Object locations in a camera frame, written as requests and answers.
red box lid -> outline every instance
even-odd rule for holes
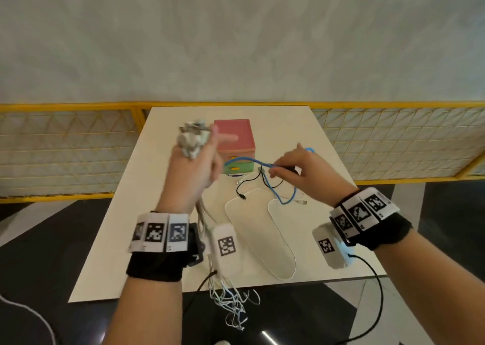
[[[256,150],[249,119],[215,120],[214,124],[219,127],[219,133],[237,134],[239,136],[239,139],[234,143],[222,143],[217,146],[218,152],[250,152]]]

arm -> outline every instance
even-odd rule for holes
[[[300,144],[275,164],[298,166],[302,172],[298,176],[275,167],[270,169],[271,177],[279,176],[332,207],[357,190],[325,160],[305,151]],[[485,284],[482,281],[413,230],[396,244],[381,244],[375,254],[436,345],[483,342]]]
[[[220,142],[237,137],[213,127],[207,144],[190,160],[175,146],[157,212],[190,214],[196,201],[221,174]],[[128,277],[103,341],[105,345],[179,345],[182,341],[182,285]]]

crumpled silver object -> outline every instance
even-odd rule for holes
[[[191,159],[196,158],[202,146],[209,140],[210,129],[202,119],[185,123],[185,126],[179,129],[177,144],[182,149],[184,156]]]

person's left hand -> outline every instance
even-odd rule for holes
[[[215,125],[210,130],[209,140],[194,159],[185,157],[179,146],[173,147],[156,211],[190,214],[204,189],[221,174],[224,163],[217,152],[217,145],[235,142],[238,136],[219,134]]]

black power cord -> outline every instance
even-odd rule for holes
[[[379,307],[379,313],[377,315],[377,318],[375,320],[375,322],[373,323],[373,325],[371,327],[369,327],[369,329],[365,332],[362,332],[360,335],[358,336],[355,336],[355,337],[352,337],[350,339],[347,339],[347,340],[342,340],[342,341],[339,341],[337,342],[335,345],[341,345],[341,344],[345,344],[345,343],[348,343],[348,342],[351,342],[351,341],[355,341],[355,340],[358,340],[362,337],[364,337],[365,335],[367,335],[369,332],[371,332],[373,329],[375,329],[375,327],[377,326],[377,324],[379,323],[379,320],[381,319],[381,315],[382,315],[382,309],[384,307],[384,291],[382,290],[382,284],[381,284],[381,281],[379,280],[379,276],[377,275],[377,272],[372,268],[372,266],[365,260],[363,259],[362,257],[359,257],[359,256],[356,256],[355,254],[349,254],[349,257],[353,257],[353,258],[359,258],[362,262],[364,262],[365,264],[367,264],[367,266],[371,269],[371,271],[373,272],[375,278],[377,279],[377,283],[379,284],[379,289],[381,289],[381,306]]]
[[[199,288],[197,289],[197,291],[195,293],[193,293],[193,297],[192,299],[190,299],[190,302],[189,304],[187,304],[187,306],[185,307],[185,309],[183,310],[183,314],[182,314],[182,317],[185,316],[185,313],[187,313],[187,311],[189,310],[190,306],[192,305],[194,299],[196,298],[196,295],[197,293],[200,291],[200,289],[202,289],[202,287],[204,286],[204,284],[207,282],[207,280],[209,280],[212,276],[214,276],[215,274],[217,274],[217,270],[215,271],[212,271],[210,274],[207,275],[207,277],[202,281],[202,283],[200,284]]]
[[[258,175],[257,175],[256,177],[254,177],[254,178],[252,178],[252,179],[243,180],[242,182],[240,182],[240,183],[238,184],[238,186],[237,186],[237,188],[236,188],[236,193],[238,194],[238,196],[239,196],[239,197],[241,197],[242,199],[246,199],[246,196],[245,196],[244,194],[239,193],[239,187],[240,187],[240,186],[241,186],[243,183],[246,183],[247,181],[253,181],[253,180],[256,180],[256,179],[257,179],[257,178],[258,178],[258,177],[259,177],[259,176],[262,174],[262,171],[263,171],[263,167],[261,166],[261,167],[259,168],[259,173],[258,173]],[[279,187],[279,186],[281,185],[281,183],[282,183],[282,182],[283,182],[283,180],[281,180],[281,181],[279,182],[279,184],[278,184],[278,185],[276,185],[276,186],[274,186],[274,187],[272,187],[272,188],[274,189],[274,188],[276,188],[276,187]],[[268,188],[270,187],[270,186],[269,186],[269,185],[266,183],[266,180],[264,179],[264,177],[263,177],[263,183],[264,183],[264,185],[266,185]]]

